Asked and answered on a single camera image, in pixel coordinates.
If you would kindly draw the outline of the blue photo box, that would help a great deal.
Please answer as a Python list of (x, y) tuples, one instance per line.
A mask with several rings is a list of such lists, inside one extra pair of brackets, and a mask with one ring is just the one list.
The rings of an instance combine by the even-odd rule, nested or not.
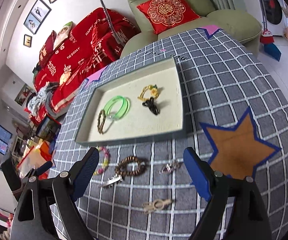
[(62, 125), (57, 120), (46, 115), (38, 125), (35, 135), (40, 139), (52, 142), (58, 136), (61, 126)]

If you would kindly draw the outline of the right pink star sticker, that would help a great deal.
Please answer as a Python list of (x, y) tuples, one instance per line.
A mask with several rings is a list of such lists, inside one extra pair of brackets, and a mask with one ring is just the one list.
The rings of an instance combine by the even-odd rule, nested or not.
[(204, 31), (204, 33), (207, 36), (207, 39), (209, 40), (213, 35), (215, 35), (217, 32), (221, 30), (221, 28), (217, 25), (206, 25), (204, 27), (200, 27), (201, 30)]

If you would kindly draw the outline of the grey checked tablecloth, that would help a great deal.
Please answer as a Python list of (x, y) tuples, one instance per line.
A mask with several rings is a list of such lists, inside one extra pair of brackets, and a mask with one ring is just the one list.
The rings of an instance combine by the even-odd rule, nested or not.
[[(98, 82), (80, 90), (57, 139), (54, 177), (82, 159), (87, 148), (75, 143), (92, 89), (145, 64), (172, 56), (183, 91), (182, 139), (109, 147), (110, 166), (94, 176), (76, 205), (91, 235), (98, 239), (188, 239), (206, 207), (184, 166), (160, 174), (170, 160), (182, 161), (192, 147), (201, 159), (213, 149), (201, 122), (233, 126), (250, 107), (261, 139), (281, 148), (256, 171), (255, 181), (269, 217), (273, 239), (288, 231), (288, 102), (264, 65), (238, 41), (220, 30), (209, 40), (201, 29), (163, 38), (113, 62)], [(115, 176), (123, 181), (98, 186)], [(143, 203), (171, 199), (163, 210), (145, 214)]]

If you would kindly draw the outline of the silver hair clip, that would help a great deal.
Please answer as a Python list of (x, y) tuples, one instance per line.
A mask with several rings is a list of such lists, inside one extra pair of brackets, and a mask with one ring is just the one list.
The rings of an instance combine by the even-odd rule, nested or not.
[(108, 188), (114, 186), (116, 183), (122, 182), (123, 177), (121, 175), (116, 174), (115, 176), (111, 177), (107, 181), (101, 183), (98, 187), (99, 188)]

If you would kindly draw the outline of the green plastic bangle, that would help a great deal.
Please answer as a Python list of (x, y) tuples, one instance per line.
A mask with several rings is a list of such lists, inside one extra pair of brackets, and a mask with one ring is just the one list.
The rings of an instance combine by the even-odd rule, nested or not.
[(105, 104), (103, 110), (108, 119), (120, 120), (128, 113), (129, 108), (130, 100), (124, 96), (117, 95)]

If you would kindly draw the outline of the lower washing machine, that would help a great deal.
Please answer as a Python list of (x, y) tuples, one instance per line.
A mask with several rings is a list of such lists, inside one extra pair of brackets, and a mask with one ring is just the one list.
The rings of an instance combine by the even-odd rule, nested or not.
[(283, 0), (263, 0), (268, 30), (274, 36), (283, 36), (286, 28), (286, 16), (282, 8)]

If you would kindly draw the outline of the beige star hair clip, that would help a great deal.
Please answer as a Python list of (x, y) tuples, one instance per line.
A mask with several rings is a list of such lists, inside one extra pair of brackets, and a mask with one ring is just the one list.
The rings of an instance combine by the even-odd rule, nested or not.
[(143, 203), (142, 207), (143, 207), (144, 213), (149, 214), (149, 213), (155, 212), (156, 210), (165, 209), (166, 207), (171, 205), (172, 202), (173, 201), (171, 199), (156, 199), (152, 202)]

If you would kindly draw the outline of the red embroidered cushion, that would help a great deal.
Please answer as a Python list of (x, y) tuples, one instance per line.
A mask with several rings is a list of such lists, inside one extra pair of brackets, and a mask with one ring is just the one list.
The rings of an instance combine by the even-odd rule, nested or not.
[(136, 7), (149, 20), (156, 35), (200, 18), (186, 0), (149, 0)]

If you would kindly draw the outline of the red covered sofa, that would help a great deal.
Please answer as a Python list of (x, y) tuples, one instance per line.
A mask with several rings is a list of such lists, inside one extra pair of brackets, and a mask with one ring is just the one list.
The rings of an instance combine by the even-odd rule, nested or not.
[(39, 52), (33, 78), (36, 91), (53, 82), (50, 109), (56, 114), (72, 103), (81, 83), (91, 74), (118, 60), (126, 43), (139, 30), (120, 13), (97, 8), (70, 29), (60, 44), (52, 32)]

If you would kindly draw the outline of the cream jewelry tray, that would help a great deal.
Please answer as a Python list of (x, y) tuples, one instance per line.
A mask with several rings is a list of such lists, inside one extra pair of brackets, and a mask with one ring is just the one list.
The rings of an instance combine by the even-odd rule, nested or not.
[[(139, 96), (144, 87), (156, 87), (154, 100), (159, 114), (143, 107)], [(130, 100), (128, 113), (120, 120), (108, 119), (104, 106), (120, 95)], [(185, 135), (183, 96), (177, 64), (169, 57), (110, 79), (92, 94), (79, 124), (75, 142), (85, 146), (135, 144), (177, 139)]]

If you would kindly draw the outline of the pink star sticker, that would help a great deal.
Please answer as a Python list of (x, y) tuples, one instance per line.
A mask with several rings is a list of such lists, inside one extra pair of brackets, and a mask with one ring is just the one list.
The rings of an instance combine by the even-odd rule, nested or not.
[(82, 86), (81, 90), (84, 90), (85, 88), (87, 88), (91, 83), (93, 83), (94, 81), (99, 81), (101, 78), (102, 73), (104, 72), (105, 68), (100, 69), (99, 71), (91, 74), (89, 77), (86, 78), (86, 83)]
[(209, 40), (213, 35), (215, 35), (217, 32), (221, 30), (221, 28), (217, 25), (206, 25), (204, 27), (200, 27), (201, 30), (204, 31), (204, 33), (207, 36), (207, 39)]

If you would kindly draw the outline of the small framed picture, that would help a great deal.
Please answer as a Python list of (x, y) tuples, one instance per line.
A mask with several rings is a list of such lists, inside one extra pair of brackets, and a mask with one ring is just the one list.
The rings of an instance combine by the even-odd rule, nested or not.
[(24, 46), (31, 48), (32, 46), (32, 36), (25, 34), (24, 35)]

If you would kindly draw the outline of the left pink star sticker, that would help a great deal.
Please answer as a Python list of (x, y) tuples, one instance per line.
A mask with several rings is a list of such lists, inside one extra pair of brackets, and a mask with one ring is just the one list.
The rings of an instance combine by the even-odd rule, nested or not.
[(105, 68), (100, 69), (99, 71), (91, 74), (89, 77), (86, 78), (86, 83), (82, 86), (81, 90), (84, 90), (85, 88), (87, 88), (91, 83), (93, 83), (94, 81), (99, 81), (101, 78), (102, 73), (104, 72)]

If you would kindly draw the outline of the large framed picture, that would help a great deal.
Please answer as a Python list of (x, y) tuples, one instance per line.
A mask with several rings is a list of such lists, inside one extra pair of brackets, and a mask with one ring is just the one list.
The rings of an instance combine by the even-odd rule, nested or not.
[(26, 17), (24, 26), (35, 35), (50, 12), (51, 8), (43, 0), (36, 0)]

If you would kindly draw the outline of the black hair clip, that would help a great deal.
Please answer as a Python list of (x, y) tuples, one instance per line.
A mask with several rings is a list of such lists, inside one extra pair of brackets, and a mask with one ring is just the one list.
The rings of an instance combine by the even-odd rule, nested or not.
[(151, 111), (151, 113), (153, 113), (154, 115), (159, 114), (159, 109), (157, 105), (155, 104), (153, 97), (150, 97), (148, 100), (144, 101), (142, 105), (143, 107), (147, 107)]

